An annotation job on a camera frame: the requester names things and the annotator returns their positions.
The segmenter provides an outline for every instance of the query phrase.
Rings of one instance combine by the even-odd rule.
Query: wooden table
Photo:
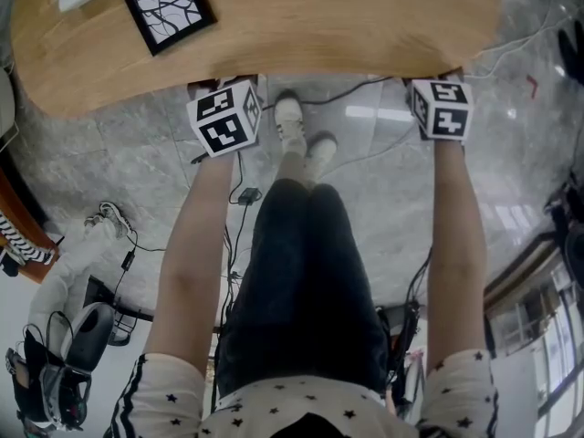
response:
[[[209,0],[219,23],[152,57],[123,0],[66,14],[16,0],[18,76],[46,113],[75,117],[144,92],[255,73],[416,78],[465,64],[494,38],[501,0]]]

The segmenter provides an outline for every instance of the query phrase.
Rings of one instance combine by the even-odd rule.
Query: white shirt with stars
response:
[[[416,425],[391,415],[373,391],[314,376],[249,384],[222,398],[202,421],[204,388],[203,375],[191,364],[162,354],[141,356],[106,436],[271,438],[307,414],[351,438],[495,436],[498,394],[482,350],[457,353],[430,373]]]

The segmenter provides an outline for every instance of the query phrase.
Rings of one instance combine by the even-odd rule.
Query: black picture frame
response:
[[[201,20],[197,21],[196,23],[187,26],[185,29],[169,36],[168,38],[164,39],[162,42],[157,42],[154,36],[152,35],[148,24],[142,17],[142,10],[136,0],[125,0],[126,5],[130,9],[130,13],[136,22],[136,26],[140,30],[142,34],[142,38],[146,42],[148,49],[151,51],[153,56],[160,54],[163,50],[173,46],[177,42],[183,40],[184,38],[201,31],[202,29],[214,25],[217,22],[217,19],[213,13],[211,6],[209,5],[208,0],[193,0],[199,10],[199,14],[201,15]]]

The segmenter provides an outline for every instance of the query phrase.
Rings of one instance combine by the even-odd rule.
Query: shirt sleeve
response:
[[[497,414],[490,355],[467,350],[440,362],[428,376],[417,427],[421,437],[494,438]]]
[[[116,403],[106,437],[193,438],[203,414],[204,377],[190,363],[142,355]]]

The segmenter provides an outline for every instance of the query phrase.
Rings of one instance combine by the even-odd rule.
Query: gray surface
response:
[[[538,226],[548,224],[542,206],[572,161],[584,89],[558,73],[556,33],[563,26],[573,34],[569,17],[581,7],[582,0],[504,0],[495,47],[467,67],[477,104],[467,160],[483,213],[491,275]],[[527,75],[539,83],[535,99]],[[293,88],[303,99],[327,99],[366,78],[271,76],[262,78],[260,94],[272,102],[280,90]],[[140,96],[72,121],[49,119],[22,92],[19,98],[22,136],[10,151],[50,218],[64,226],[109,199],[132,220],[141,245],[165,246],[196,173],[190,159],[203,151],[188,125],[186,88]],[[403,301],[430,245],[432,150],[420,143],[410,122],[348,118],[346,108],[405,110],[403,98],[401,82],[391,80],[325,107],[306,108],[308,134],[330,130],[339,139],[339,154],[324,181],[338,188],[347,205],[375,302],[384,305]],[[260,147],[243,152],[245,185],[264,193],[281,157],[273,127],[266,115]],[[255,205],[248,213],[240,250],[250,246],[257,210]],[[232,235],[241,214],[241,208],[231,207]],[[128,249],[129,243],[118,244],[97,262],[94,275],[114,287]],[[244,251],[236,267],[245,270],[248,259]],[[139,250],[120,288],[125,301],[154,308],[161,260],[160,253]]]

